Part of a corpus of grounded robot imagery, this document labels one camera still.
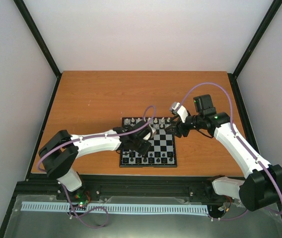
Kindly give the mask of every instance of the wooden tabletop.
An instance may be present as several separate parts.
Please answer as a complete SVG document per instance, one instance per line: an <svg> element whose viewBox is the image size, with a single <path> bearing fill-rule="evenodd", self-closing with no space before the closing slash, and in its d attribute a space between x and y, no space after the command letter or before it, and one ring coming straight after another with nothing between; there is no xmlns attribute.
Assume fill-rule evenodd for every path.
<svg viewBox="0 0 282 238"><path fill-rule="evenodd" d="M230 94L234 122L243 133L226 72L215 71L64 71L41 140L41 148L59 130L70 134L92 134L121 126L122 117L141 117L148 105L157 107L158 117L170 117L169 108L180 102L196 84L214 82ZM229 114L225 94L217 87L195 89L184 106L195 114L194 96L210 94L217 112ZM78 158L73 168L80 174L154 176L241 176L231 155L216 139L191 131L176 138L176 168L120 168L119 154L105 151ZM36 169L37 155L32 172Z"/></svg>

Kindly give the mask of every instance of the white wall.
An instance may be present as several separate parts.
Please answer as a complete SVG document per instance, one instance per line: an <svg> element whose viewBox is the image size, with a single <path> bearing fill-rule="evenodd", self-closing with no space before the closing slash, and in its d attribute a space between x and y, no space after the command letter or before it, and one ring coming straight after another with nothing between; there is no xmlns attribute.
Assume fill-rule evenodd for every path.
<svg viewBox="0 0 282 238"><path fill-rule="evenodd" d="M61 70L233 72L272 0L25 0Z"/></svg>
<svg viewBox="0 0 282 238"><path fill-rule="evenodd" d="M12 0L0 0L0 225L24 180L55 77Z"/></svg>
<svg viewBox="0 0 282 238"><path fill-rule="evenodd" d="M238 82L261 154L282 166L282 6Z"/></svg>

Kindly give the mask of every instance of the black metal frame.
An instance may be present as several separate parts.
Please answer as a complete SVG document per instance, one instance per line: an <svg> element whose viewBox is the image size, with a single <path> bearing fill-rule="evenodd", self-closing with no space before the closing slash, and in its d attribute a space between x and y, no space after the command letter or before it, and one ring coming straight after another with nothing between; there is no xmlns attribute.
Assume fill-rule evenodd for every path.
<svg viewBox="0 0 282 238"><path fill-rule="evenodd" d="M32 169L36 153L43 135L43 131L55 98L55 94L61 80L62 74L60 73L52 55L50 54L48 47L46 46L44 39L42 38L35 22L33 21L25 3L23 0L14 0L16 6L18 7L21 15L23 16L26 24L28 25L30 31L32 32L35 40L40 46L47 62L52 68L57 81L54 87L52 97L50 99L49 106L47 108L44 121L41 127L38 140L35 145L34 153L32 155L31 163L27 171L25 181L18 182L14 190L11 202L7 209L7 213L3 220L2 226L0 228L0 238L4 236L5 229L7 227L9 218L12 213L12 209L16 200L17 195L20 194L46 194L46 195L58 195L57 190L59 190L59 185L55 180L50 180L45 175L32 174L30 171ZM238 112L242 121L243 129L246 135L247 141L258 151L255 136L253 134L247 111L240 94L239 86L237 83L237 78L251 56L256 45L260 41L265 30L269 26L271 20L273 19L275 13L282 4L282 0L273 0L270 8L268 9L264 19L262 20L259 28L257 29L255 35L253 36L250 44L248 45L245 53L243 54L241 60L239 61L234 73L228 74L228 79L232 88L232 92L237 104ZM95 191L98 189L99 195L93 195L93 199L98 199L99 196L114 196L114 195L128 195L128 196L170 196L170 197L188 197L191 201L199 201L207 205L221 204L223 201L216 200L213 202L208 201L205 197L199 196L198 193L195 195L196 189L202 189L204 182L207 177L148 177L148 176L86 176L83 175L82 179L85 184L91 186L89 189Z"/></svg>

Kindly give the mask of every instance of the chessboard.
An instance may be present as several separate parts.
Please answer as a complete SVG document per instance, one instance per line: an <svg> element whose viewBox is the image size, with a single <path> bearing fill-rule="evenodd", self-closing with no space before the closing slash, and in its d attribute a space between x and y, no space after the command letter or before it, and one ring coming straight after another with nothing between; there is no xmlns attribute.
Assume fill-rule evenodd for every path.
<svg viewBox="0 0 282 238"><path fill-rule="evenodd" d="M141 118L122 118L122 126L135 125ZM166 134L170 118L154 118L150 126L156 135L149 140L151 147L147 155L121 149L120 167L177 167L174 135Z"/></svg>

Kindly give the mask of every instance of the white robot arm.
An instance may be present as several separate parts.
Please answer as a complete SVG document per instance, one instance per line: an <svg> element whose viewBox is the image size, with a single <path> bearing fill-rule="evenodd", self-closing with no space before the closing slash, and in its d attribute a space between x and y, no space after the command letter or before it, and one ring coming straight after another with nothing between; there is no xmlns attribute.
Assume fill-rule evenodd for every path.
<svg viewBox="0 0 282 238"><path fill-rule="evenodd" d="M156 134L155 129L147 126L138 132L124 135L126 132L137 130L144 124L145 121L141 120L133 127L115 127L112 130L91 135L69 135L66 130L59 131L40 149L41 158L65 141L73 141L73 143L65 147L63 151L59 149L45 158L43 165L48 177L57 179L68 191L73 192L82 186L78 173L71 167L79 157L100 151L116 151L121 148L146 154L151 146L148 140Z"/></svg>
<svg viewBox="0 0 282 238"><path fill-rule="evenodd" d="M210 95L195 97L194 103L198 113L195 116L191 116L179 103L173 103L170 110L178 116L178 120L173 122L166 131L178 137L186 137L190 130L194 129L202 134L204 133L201 132L201 129L207 130L210 138L215 137L227 149L246 178L243 181L218 176L211 182L212 190L218 195L226 195L241 200L250 211L279 201L279 196L273 184L259 162L275 178L280 191L282 191L282 168L279 165L272 166L257 153L240 134L236 125L231 125L230 117L226 113L216 113Z"/></svg>

